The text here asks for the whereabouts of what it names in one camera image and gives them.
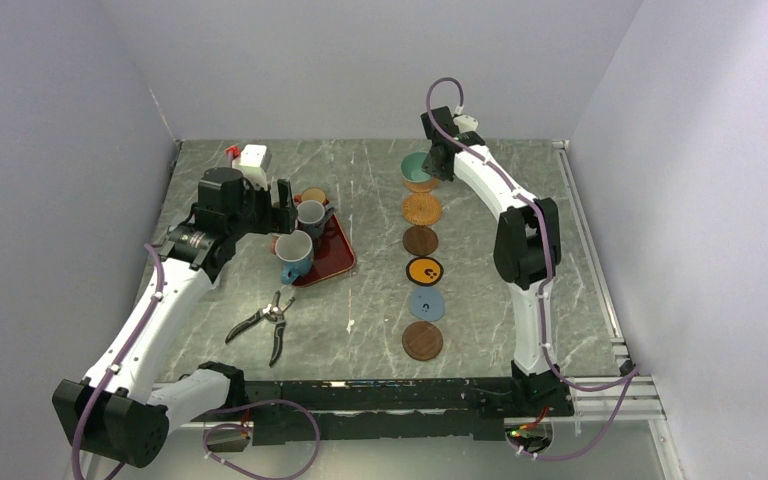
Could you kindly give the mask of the dark blue white mug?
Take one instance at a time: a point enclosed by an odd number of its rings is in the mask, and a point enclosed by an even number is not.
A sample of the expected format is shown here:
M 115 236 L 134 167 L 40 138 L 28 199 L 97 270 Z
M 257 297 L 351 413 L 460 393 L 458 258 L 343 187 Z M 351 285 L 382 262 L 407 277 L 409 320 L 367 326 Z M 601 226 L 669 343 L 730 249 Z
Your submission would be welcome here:
M 316 241 L 323 235 L 325 225 L 335 211 L 334 205 L 325 205 L 317 200 L 302 201 L 297 205 L 298 228 Z

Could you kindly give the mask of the teal green cup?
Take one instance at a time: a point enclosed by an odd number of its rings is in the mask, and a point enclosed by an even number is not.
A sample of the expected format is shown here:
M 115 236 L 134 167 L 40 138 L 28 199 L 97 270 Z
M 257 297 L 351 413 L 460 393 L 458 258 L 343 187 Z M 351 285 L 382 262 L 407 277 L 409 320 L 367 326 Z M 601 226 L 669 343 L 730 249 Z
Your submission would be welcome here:
M 435 178 L 423 170 L 423 164 L 426 157 L 427 153 L 422 151 L 406 155 L 400 164 L 403 180 L 407 179 L 409 181 L 421 182 Z

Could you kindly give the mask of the woven rattan coaster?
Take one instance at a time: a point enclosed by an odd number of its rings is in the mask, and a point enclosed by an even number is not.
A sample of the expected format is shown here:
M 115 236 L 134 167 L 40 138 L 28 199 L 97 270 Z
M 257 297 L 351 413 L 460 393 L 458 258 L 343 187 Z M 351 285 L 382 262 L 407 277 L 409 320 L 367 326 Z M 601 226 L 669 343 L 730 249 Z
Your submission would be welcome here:
M 405 187 L 408 188 L 411 192 L 428 193 L 433 191 L 436 187 L 438 187 L 440 181 L 436 178 L 431 178 L 429 180 L 421 181 L 421 182 L 414 182 L 414 181 L 409 181 L 407 179 L 404 179 L 403 183 Z
M 406 221 L 412 225 L 429 226 L 442 217 L 441 201 L 430 193 L 413 193 L 402 203 L 402 213 Z

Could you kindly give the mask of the dark wood coaster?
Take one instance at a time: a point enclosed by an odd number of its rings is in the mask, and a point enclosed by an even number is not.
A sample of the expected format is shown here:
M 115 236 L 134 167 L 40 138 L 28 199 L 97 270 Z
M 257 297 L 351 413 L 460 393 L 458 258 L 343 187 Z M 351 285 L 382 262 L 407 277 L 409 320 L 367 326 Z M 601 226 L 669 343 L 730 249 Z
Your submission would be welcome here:
M 407 355 L 418 361 L 434 359 L 444 345 L 442 332 L 427 321 L 417 321 L 406 327 L 401 341 Z
M 414 256 L 430 256 L 439 246 L 439 238 L 428 226 L 414 225 L 403 234 L 402 245 Z

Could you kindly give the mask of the orange black rubber coaster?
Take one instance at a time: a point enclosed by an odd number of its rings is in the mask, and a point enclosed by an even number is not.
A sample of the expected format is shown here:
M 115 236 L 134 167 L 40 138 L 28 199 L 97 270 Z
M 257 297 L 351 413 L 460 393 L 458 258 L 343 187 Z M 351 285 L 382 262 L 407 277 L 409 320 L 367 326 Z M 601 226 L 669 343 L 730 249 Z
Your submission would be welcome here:
M 415 257 L 407 263 L 405 274 L 416 285 L 431 287 L 441 281 L 444 267 L 438 260 L 432 257 Z

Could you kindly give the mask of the blue rubber coaster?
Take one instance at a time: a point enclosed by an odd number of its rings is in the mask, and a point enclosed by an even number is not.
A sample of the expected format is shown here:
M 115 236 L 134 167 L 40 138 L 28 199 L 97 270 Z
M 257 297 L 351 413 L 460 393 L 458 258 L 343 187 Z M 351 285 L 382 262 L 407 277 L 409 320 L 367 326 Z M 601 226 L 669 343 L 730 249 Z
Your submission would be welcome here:
M 410 296 L 409 310 L 420 320 L 436 322 L 445 314 L 445 301 L 436 288 L 418 287 Z

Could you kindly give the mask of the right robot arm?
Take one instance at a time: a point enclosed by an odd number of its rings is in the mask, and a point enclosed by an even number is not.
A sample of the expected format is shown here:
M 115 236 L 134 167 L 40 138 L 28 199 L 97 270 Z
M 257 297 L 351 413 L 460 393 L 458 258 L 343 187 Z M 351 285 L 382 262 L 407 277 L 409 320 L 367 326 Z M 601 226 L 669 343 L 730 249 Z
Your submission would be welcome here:
M 483 139 L 463 131 L 447 107 L 421 116 L 431 142 L 423 169 L 445 181 L 469 186 L 496 219 L 493 261 L 507 283 L 515 322 L 510 398 L 517 411 L 534 415 L 548 407 L 561 412 L 569 390 L 553 373 L 549 295 L 561 260 L 559 213 L 550 198 L 521 187 L 492 157 Z

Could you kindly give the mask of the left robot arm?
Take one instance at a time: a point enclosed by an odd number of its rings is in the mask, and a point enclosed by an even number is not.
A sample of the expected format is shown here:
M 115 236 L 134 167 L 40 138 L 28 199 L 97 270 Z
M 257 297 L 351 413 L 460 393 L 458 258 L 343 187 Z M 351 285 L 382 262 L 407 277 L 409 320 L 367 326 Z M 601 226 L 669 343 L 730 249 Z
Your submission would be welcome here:
M 178 330 L 217 285 L 238 241 L 289 234 L 296 222 L 289 180 L 258 186 L 238 168 L 204 172 L 188 216 L 160 246 L 146 247 L 154 272 L 116 338 L 81 380 L 64 379 L 53 393 L 75 478 L 82 476 L 82 452 L 143 468 L 181 425 L 208 412 L 232 420 L 245 411 L 244 372 L 216 361 L 170 386 L 153 385 Z

